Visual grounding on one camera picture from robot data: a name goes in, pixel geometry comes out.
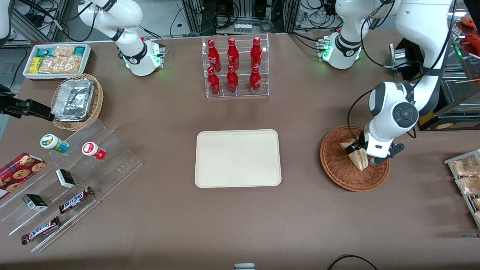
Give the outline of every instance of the beige tray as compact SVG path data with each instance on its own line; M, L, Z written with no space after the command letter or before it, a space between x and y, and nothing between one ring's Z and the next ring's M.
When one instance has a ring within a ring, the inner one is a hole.
M282 181L273 129L204 131L197 136L197 187L275 186Z

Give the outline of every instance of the cookie box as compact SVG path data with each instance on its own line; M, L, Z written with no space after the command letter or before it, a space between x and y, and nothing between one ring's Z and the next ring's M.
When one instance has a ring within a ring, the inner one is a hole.
M0 199L45 166L43 159L28 153L22 153L0 168Z
M47 48L52 48L56 46L75 46L75 47L84 47L85 50L82 55L82 61L80 63L80 68L78 69L77 73L62 73L62 74L36 74L36 73L30 73L30 65L32 64L32 61L35 57L37 57L37 54L39 50L42 49L47 49ZM55 43L55 44L41 44L41 45L35 45L32 48L32 51L30 53L30 56L28 57L27 64L25 65L24 68L24 77L33 81L36 80L62 80L66 78L70 78L76 75L82 75L85 73L85 69L87 68L88 60L90 58L90 52L91 48L85 43Z

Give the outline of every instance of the snickers bar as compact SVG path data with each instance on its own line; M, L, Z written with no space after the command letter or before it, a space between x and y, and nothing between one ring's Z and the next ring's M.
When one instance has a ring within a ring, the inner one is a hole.
M35 237L46 233L48 230L54 227L60 227L60 220L58 217L54 217L52 221L48 222L47 224L43 225L42 227L34 230L33 232L29 234L25 234L22 236L22 245L28 244L30 241L32 241Z
M88 196L92 195L93 193L94 192L92 191L91 187L86 188L81 193L79 193L77 196L73 197L68 202L66 202L64 205L59 206L60 214L63 214L65 212L67 212L68 210L74 208L81 201L85 200Z

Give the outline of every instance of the white storage box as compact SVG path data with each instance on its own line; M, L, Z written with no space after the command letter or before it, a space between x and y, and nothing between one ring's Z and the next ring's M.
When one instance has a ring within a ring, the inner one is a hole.
M38 50L52 48L56 46L75 46L75 47L85 47L84 54L82 56L82 62L80 63L80 68L78 69L77 73L56 73L56 74L33 74L29 73L30 65L32 64L32 59L36 57ZM28 61L24 68L24 76L30 80L59 80L59 79L66 79L73 77L75 75L81 75L85 72L85 68L88 64L88 59L90 57L91 48L85 43L60 43L60 44L42 44L42 45L35 45L32 48L32 52L28 57Z

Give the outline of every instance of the small black box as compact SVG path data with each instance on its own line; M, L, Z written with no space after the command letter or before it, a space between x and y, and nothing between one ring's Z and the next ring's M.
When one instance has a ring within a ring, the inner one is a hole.
M44 211L48 208L48 205L43 201L42 197L36 194L27 194L23 196L22 200L31 210Z
M75 187L75 180L72 177L72 174L69 170L65 169L58 169L57 170L57 178L60 181L60 185L67 187L67 188L74 188Z

